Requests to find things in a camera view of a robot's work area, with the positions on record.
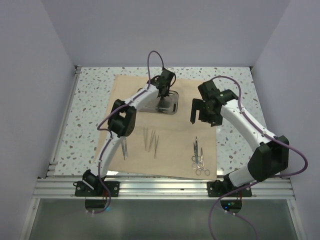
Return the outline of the steel tweezers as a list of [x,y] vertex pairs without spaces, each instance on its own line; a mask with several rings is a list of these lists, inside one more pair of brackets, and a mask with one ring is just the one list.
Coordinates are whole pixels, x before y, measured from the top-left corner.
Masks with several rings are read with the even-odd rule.
[[148,152],[151,151],[151,147],[152,147],[153,141],[154,141],[154,139],[155,139],[155,135],[156,135],[156,130],[153,129],[153,130],[151,131],[151,136],[150,136],[150,141],[149,141],[149,146],[148,146]]
[[159,136],[155,135],[154,136],[154,155],[153,155],[154,159],[157,157],[158,144],[159,144]]
[[147,150],[147,142],[148,142],[148,128],[143,127],[143,139],[144,139],[144,149]]

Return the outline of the beige cloth surgical kit wrap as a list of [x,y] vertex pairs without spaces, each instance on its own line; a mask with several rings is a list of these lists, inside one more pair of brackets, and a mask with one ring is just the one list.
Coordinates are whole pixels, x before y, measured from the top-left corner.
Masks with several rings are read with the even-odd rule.
[[[192,100],[201,97],[198,86],[202,80],[177,79],[171,87],[178,92],[178,107],[175,114],[137,112],[135,127],[126,139],[128,156],[123,158],[119,147],[108,166],[109,171],[137,173],[168,177],[216,180],[217,147],[216,128],[210,124],[190,122]],[[148,128],[147,149],[144,145],[144,127]],[[148,152],[152,130],[159,136],[156,158],[154,158],[155,140]],[[192,167],[194,141],[203,149],[204,166],[210,175],[196,175]]]

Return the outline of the steel surgical scissors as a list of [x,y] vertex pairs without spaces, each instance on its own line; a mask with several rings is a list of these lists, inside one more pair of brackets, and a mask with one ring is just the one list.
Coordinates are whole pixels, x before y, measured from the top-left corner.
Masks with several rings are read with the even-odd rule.
[[199,146],[198,146],[198,137],[195,137],[195,141],[193,143],[193,156],[191,157],[191,160],[195,162],[196,164],[200,163],[203,157],[203,151],[200,150],[199,153]]

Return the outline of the steel ring-handled forceps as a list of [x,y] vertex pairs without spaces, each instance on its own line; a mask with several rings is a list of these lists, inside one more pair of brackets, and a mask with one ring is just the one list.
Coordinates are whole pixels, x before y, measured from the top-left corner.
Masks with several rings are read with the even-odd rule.
[[198,152],[198,142],[195,141],[193,143],[193,156],[191,157],[192,160],[192,168],[193,169],[201,169],[203,166],[203,158],[199,155]]

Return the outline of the steel hemostat forceps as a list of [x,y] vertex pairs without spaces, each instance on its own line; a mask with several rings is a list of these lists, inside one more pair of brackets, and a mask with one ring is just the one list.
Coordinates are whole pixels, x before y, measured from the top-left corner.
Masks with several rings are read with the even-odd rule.
[[203,153],[203,148],[200,149],[200,160],[197,164],[197,168],[195,170],[195,174],[197,176],[200,176],[202,173],[204,173],[206,176],[210,175],[210,170],[205,168],[204,165],[204,153]]

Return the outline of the steel scalpel handle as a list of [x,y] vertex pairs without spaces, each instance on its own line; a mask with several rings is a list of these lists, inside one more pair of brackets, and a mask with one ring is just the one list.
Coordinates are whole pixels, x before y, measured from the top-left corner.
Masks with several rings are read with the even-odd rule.
[[126,160],[124,156],[124,142],[121,143],[121,150],[122,150],[123,159]]
[[127,139],[125,138],[123,140],[123,151],[124,151],[124,157],[128,157],[128,145],[127,145]]

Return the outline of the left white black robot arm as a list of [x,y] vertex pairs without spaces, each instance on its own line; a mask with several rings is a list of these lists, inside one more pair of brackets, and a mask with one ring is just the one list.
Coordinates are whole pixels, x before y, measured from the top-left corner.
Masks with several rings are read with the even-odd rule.
[[103,177],[107,174],[118,147],[133,132],[137,112],[150,101],[168,96],[170,87],[176,79],[175,73],[164,68],[160,75],[149,79],[146,85],[133,96],[126,100],[117,99],[113,103],[111,113],[97,127],[99,131],[102,131],[102,126],[107,123],[104,130],[109,133],[105,145],[98,155],[97,174],[86,170],[82,176],[82,182],[86,185],[87,192],[92,196],[101,196],[103,193],[107,193],[108,197],[111,196]]

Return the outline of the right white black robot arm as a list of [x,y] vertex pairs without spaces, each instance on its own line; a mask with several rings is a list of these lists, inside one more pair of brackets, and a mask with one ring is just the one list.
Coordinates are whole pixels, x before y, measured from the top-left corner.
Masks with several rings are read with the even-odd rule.
[[212,80],[198,86],[200,99],[192,100],[190,122],[200,120],[212,127],[229,121],[247,141],[253,152],[246,166],[223,177],[218,184],[227,196],[235,196],[241,187],[253,181],[263,182],[284,171],[289,165],[289,140],[277,137],[264,128],[242,105],[241,94],[227,89],[220,91]]

